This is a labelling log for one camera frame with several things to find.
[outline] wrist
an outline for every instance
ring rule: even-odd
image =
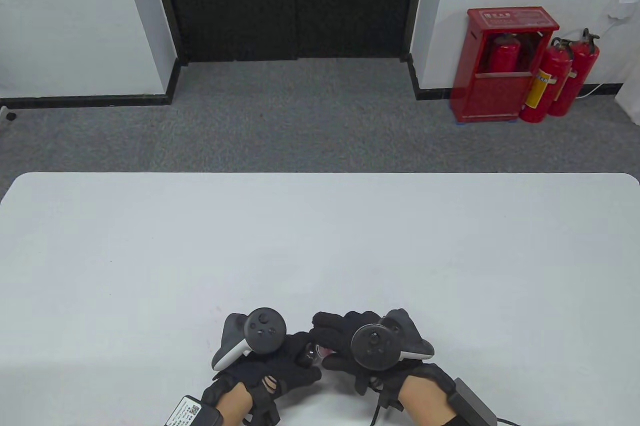
[[[398,400],[417,426],[442,426],[457,416],[445,392],[426,378],[408,376]]]
[[[236,426],[249,414],[254,401],[242,383],[220,398],[217,410],[224,420],[223,426]]]

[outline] electrical outlet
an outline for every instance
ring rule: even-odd
[[[608,16],[616,20],[626,20],[636,14],[640,0],[614,0],[608,11]]]

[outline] red fire extinguisher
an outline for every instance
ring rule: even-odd
[[[493,42],[489,59],[490,73],[511,73],[516,70],[520,57],[521,43],[513,34],[498,36]]]
[[[540,123],[545,119],[551,104],[562,92],[569,77],[574,53],[569,40],[554,38],[546,49],[540,70],[533,80],[531,91],[520,112],[520,118],[528,123]]]
[[[600,49],[594,43],[597,39],[600,39],[598,35],[592,35],[589,28],[585,28],[581,40],[571,43],[573,67],[560,96],[549,108],[549,115],[565,116],[569,113],[600,56]]]

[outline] gray floor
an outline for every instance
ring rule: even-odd
[[[640,127],[612,97],[540,125],[458,126],[397,60],[196,63],[174,104],[37,109],[0,124],[0,197],[34,171],[625,172]]]

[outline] yellow label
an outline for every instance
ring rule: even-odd
[[[524,102],[524,104],[530,108],[536,109],[540,104],[540,100],[542,100],[542,96],[547,90],[547,86],[551,83],[551,78],[553,77],[549,73],[540,70],[537,73],[535,80],[533,80],[533,86],[531,86],[531,91],[528,93],[528,98],[526,98],[526,102]]]

